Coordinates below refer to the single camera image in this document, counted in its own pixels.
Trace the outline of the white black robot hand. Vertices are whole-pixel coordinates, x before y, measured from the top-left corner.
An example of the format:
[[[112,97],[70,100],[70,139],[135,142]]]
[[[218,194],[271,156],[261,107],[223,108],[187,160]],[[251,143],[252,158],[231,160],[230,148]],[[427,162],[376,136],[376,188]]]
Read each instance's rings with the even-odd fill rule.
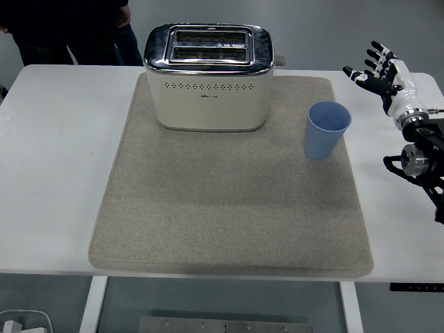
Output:
[[[399,130],[427,119],[427,109],[417,98],[417,86],[404,61],[379,42],[372,41],[371,46],[365,71],[345,66],[343,73],[360,88],[381,97],[383,111]]]

